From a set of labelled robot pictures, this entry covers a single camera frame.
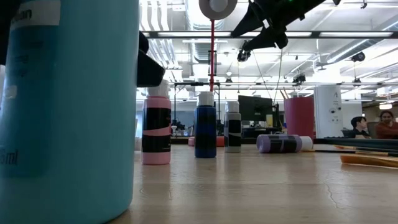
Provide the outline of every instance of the red pole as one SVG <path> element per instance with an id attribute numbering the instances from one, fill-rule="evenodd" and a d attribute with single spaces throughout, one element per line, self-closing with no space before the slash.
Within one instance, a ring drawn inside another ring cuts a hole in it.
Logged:
<path id="1" fill-rule="evenodd" d="M 210 55 L 210 91 L 213 91 L 214 85 L 214 19 L 211 21 L 211 55 Z"/>

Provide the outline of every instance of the computer monitor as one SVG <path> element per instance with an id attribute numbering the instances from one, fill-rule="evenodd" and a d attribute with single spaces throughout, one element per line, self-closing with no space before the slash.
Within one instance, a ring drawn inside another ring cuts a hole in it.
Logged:
<path id="1" fill-rule="evenodd" d="M 272 115 L 272 99 L 257 96 L 238 96 L 242 121 L 267 121 Z"/>

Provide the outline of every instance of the woman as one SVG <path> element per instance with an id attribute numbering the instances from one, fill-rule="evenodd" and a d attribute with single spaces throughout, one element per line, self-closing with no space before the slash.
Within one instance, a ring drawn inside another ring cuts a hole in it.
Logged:
<path id="1" fill-rule="evenodd" d="M 398 139 L 398 123 L 391 111 L 380 113 L 380 123 L 375 128 L 378 139 Z"/>

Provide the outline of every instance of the white column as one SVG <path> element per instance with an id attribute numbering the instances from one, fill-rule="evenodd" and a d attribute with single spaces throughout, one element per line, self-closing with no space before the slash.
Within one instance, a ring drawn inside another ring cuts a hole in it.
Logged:
<path id="1" fill-rule="evenodd" d="M 342 137 L 340 86 L 317 86 L 314 89 L 317 138 Z"/>

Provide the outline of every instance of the white bottle cap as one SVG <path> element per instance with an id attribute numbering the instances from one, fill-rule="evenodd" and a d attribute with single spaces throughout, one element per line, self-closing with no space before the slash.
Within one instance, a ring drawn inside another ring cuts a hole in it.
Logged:
<path id="1" fill-rule="evenodd" d="M 311 150 L 313 147 L 312 139 L 308 136 L 300 136 L 301 141 L 303 142 L 303 146 L 301 150 Z"/>
<path id="2" fill-rule="evenodd" d="M 238 113 L 239 103 L 237 101 L 227 101 L 225 105 L 225 111 L 227 113 Z"/>
<path id="3" fill-rule="evenodd" d="M 148 87 L 148 96 L 163 96 L 169 98 L 169 82 L 167 80 L 162 80 L 157 87 Z"/>
<path id="4" fill-rule="evenodd" d="M 210 91 L 202 91 L 198 96 L 197 106 L 214 106 L 214 94 Z"/>

